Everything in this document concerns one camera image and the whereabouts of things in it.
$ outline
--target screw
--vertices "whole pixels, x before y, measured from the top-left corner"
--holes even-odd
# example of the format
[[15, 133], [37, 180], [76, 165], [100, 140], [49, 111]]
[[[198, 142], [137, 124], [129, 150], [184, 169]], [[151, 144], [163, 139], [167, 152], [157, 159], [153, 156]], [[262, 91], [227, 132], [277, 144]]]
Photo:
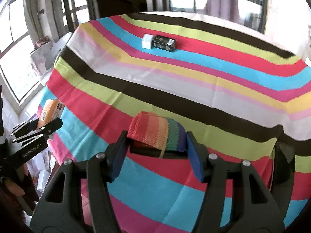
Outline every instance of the screw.
[[105, 158], [105, 157], [106, 157], [106, 154], [103, 153], [103, 152], [100, 152], [100, 153], [96, 154], [96, 158], [98, 158], [98, 159], [102, 159], [102, 158]]
[[72, 160], [68, 158], [68, 159], [66, 159], [66, 160], [64, 161], [64, 165], [70, 165], [71, 162], [72, 162]]
[[251, 163], [248, 160], [243, 160], [242, 161], [243, 166], [250, 166]]
[[212, 160], [215, 160], [215, 159], [217, 159], [218, 156], [215, 153], [211, 153], [208, 155], [208, 157]]

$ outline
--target black box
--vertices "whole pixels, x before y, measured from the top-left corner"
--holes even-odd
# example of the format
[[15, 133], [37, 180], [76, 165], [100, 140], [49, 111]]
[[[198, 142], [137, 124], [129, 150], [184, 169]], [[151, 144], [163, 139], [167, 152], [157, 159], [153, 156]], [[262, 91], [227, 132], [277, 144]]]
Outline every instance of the black box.
[[161, 35], [156, 35], [152, 40], [152, 45], [154, 47], [170, 52], [173, 52], [175, 50], [175, 44], [176, 44], [175, 39], [164, 37]]

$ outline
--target black stripe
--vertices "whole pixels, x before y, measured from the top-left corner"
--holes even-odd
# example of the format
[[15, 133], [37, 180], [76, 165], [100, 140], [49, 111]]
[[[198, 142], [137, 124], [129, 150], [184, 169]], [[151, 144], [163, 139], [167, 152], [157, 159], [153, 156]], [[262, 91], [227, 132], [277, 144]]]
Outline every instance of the black stripe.
[[297, 155], [311, 155], [311, 150], [309, 150], [311, 139], [296, 141], [284, 134], [282, 125], [266, 128], [219, 109], [211, 108], [158, 89], [96, 73], [68, 47], [64, 48], [61, 56], [85, 80], [92, 81], [183, 117], [218, 127], [231, 134], [253, 141], [266, 142], [275, 137], [278, 141], [295, 147]]
[[151, 22], [164, 23], [164, 24], [169, 24], [169, 25], [179, 25], [179, 26], [183, 26], [186, 28], [190, 28], [190, 29], [197, 29], [197, 30], [213, 33], [216, 35], [220, 35], [223, 37], [228, 37], [228, 38], [243, 42], [245, 44], [257, 47], [259, 49], [273, 52], [285, 59], [288, 59], [291, 56], [295, 55], [289, 51], [282, 50], [270, 43], [267, 43], [261, 39], [250, 36], [248, 34], [235, 31], [232, 29], [228, 29], [222, 26], [209, 24], [203, 21], [190, 20], [190, 19], [182, 18], [182, 17], [169, 17], [169, 16], [163, 16], [163, 15], [145, 14], [145, 13], [128, 14], [128, 16], [135, 20], [151, 21]]

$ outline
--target barcode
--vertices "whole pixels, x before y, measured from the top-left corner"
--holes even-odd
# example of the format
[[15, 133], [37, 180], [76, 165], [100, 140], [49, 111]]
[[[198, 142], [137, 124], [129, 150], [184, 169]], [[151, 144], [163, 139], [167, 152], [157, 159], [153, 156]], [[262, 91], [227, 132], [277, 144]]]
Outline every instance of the barcode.
[[167, 44], [171, 46], [171, 45], [173, 45], [174, 41], [175, 41], [175, 40], [173, 40], [173, 39], [169, 39], [169, 41], [167, 42]]
[[42, 117], [41, 117], [41, 120], [42, 120], [42, 121], [45, 119], [46, 113], [47, 113], [46, 111], [44, 111], [44, 112], [42, 113]]

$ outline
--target striped tablecloth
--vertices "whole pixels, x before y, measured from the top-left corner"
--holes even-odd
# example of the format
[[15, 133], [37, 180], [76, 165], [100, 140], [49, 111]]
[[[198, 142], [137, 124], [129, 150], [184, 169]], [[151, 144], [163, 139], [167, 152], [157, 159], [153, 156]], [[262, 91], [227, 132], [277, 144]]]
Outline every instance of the striped tablecloth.
[[[173, 53], [143, 49], [144, 34], [177, 40]], [[128, 130], [140, 111], [170, 117], [228, 161], [252, 161], [265, 183], [277, 140], [296, 149], [288, 226], [311, 196], [311, 68], [299, 57], [242, 32], [155, 14], [80, 25], [57, 61], [47, 99], [66, 108], [50, 146], [62, 163], [87, 160]], [[228, 181], [221, 225], [229, 221]], [[108, 185], [120, 226], [132, 233], [190, 232], [206, 185], [188, 160], [128, 153]]]

